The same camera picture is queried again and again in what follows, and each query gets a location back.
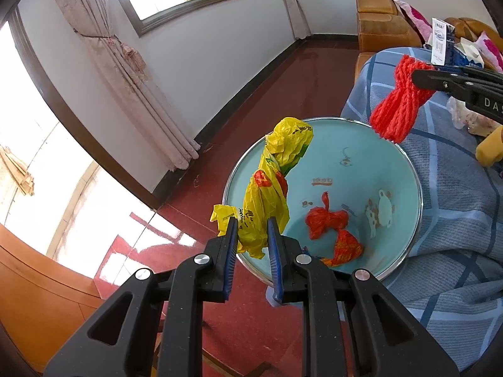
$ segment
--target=window sill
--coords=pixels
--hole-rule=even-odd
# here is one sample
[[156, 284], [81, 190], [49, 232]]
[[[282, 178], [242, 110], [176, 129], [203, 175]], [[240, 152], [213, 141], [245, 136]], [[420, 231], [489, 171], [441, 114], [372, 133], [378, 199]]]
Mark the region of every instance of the window sill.
[[182, 15], [186, 15], [193, 11], [199, 10], [200, 8], [207, 7], [212, 4], [220, 3], [222, 1], [227, 0], [190, 0], [183, 4], [179, 4], [175, 7], [168, 8], [167, 10], [160, 11], [157, 14], [154, 14], [150, 17], [145, 18], [144, 20], [140, 20], [136, 15], [136, 12], [133, 11], [134, 17], [132, 18], [131, 14], [126, 11], [126, 14], [131, 20], [131, 23], [136, 30], [136, 33], [139, 37], [142, 37], [147, 32], [152, 31], [159, 27], [160, 25], [166, 24], [169, 21], [174, 20], [175, 18], [181, 17]]

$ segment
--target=dark baseboard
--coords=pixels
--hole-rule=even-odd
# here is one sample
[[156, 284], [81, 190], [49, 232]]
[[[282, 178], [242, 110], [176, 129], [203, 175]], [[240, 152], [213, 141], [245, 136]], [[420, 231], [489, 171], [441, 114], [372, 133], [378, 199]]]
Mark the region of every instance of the dark baseboard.
[[[281, 52], [269, 62], [255, 77], [244, 85], [240, 91], [228, 101], [222, 109], [210, 120], [210, 122], [202, 128], [195, 137], [195, 141], [204, 149], [220, 129], [227, 123], [232, 115], [243, 105], [243, 103], [251, 96], [253, 92], [305, 41], [309, 40], [329, 40], [329, 41], [348, 41], [358, 42], [358, 36], [339, 35], [339, 34], [314, 34], [305, 40], [296, 40], [287, 49]], [[197, 163], [197, 160], [192, 160], [190, 166]], [[168, 171], [162, 180], [157, 184], [153, 194], [156, 198], [167, 201], [178, 182], [182, 179], [187, 170]]]

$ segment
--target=crumpled yellow bag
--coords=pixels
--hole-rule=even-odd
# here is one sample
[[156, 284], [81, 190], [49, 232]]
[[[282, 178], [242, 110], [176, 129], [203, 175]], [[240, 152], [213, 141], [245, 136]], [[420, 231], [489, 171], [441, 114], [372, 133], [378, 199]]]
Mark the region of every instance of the crumpled yellow bag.
[[210, 221], [218, 221], [219, 236], [227, 231], [230, 217], [239, 224], [238, 253], [247, 251], [253, 258], [262, 258], [267, 246], [267, 220], [275, 216], [280, 233], [290, 219], [286, 204], [288, 185], [285, 176], [293, 169], [311, 143], [313, 129], [294, 117], [281, 120], [271, 134], [260, 157], [258, 170], [246, 188], [243, 208], [229, 205], [213, 206]]

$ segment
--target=metal bolt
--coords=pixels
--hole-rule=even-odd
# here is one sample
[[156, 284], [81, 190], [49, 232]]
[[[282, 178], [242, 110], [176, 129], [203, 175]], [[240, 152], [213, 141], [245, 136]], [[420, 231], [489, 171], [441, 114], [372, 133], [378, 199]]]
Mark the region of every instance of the metal bolt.
[[370, 279], [370, 274], [365, 269], [358, 269], [358, 271], [355, 272], [355, 277], [359, 281], [368, 281]]
[[301, 265], [307, 265], [311, 263], [312, 258], [306, 254], [300, 254], [297, 256], [297, 258], [295, 258], [295, 260]]
[[194, 257], [194, 262], [198, 265], [204, 265], [210, 261], [210, 257], [206, 254], [199, 254]]
[[136, 279], [139, 279], [140, 281], [144, 281], [145, 279], [148, 279], [150, 277], [150, 270], [147, 268], [142, 268], [138, 269], [136, 273], [134, 274]]

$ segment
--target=checkered fabric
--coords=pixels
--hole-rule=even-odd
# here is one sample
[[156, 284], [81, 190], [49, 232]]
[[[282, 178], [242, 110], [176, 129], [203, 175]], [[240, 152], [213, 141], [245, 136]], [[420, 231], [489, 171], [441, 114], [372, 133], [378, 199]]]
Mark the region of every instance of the checkered fabric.
[[[342, 112], [368, 123], [394, 87], [403, 54], [422, 61], [430, 51], [394, 48], [363, 67]], [[384, 284], [427, 328], [459, 370], [474, 363], [503, 323], [503, 181], [475, 159], [477, 140], [454, 128], [447, 95], [419, 110], [401, 144], [421, 180], [423, 221], [409, 257]]]

